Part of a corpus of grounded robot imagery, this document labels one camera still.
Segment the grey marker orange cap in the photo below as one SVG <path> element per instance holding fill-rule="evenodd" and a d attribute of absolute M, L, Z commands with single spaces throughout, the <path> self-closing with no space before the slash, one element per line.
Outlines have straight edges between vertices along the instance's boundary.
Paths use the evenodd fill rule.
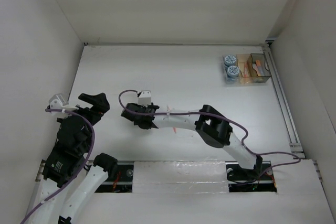
<path fill-rule="evenodd" d="M 264 76 L 265 74 L 264 74 L 264 71 L 263 71 L 260 60 L 256 60 L 255 64 L 257 65 L 257 67 L 259 69 L 259 76 Z"/>

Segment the red thin pen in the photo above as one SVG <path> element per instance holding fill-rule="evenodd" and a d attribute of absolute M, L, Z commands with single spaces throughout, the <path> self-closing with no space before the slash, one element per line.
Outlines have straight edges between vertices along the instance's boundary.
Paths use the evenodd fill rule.
<path fill-rule="evenodd" d="M 248 64 L 247 62 L 244 63 L 244 78 L 248 78 L 250 77 L 250 74 L 249 74 L 249 69 L 248 69 Z"/>

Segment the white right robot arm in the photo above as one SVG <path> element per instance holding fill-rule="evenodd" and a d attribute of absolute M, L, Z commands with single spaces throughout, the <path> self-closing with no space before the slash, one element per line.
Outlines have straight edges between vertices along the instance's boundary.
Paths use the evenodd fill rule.
<path fill-rule="evenodd" d="M 261 156 L 248 151 L 235 135 L 231 126 L 233 121 L 210 105 L 195 111 L 163 111 L 154 104 L 128 103 L 121 116 L 143 130 L 171 127 L 194 131 L 208 146 L 226 151 L 238 163 L 238 172 L 243 174 L 244 180 L 257 180 L 261 174 Z"/>

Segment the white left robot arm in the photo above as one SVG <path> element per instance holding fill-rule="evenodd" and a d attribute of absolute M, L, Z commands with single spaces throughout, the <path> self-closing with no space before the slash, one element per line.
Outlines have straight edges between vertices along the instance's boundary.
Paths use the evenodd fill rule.
<path fill-rule="evenodd" d="M 78 98 L 91 106 L 70 106 L 61 94 L 48 101 L 45 111 L 57 116 L 60 128 L 41 173 L 37 204 L 22 223 L 75 223 L 98 187 L 117 175 L 118 161 L 108 154 L 87 165 L 96 139 L 93 127 L 110 109 L 106 94 Z"/>

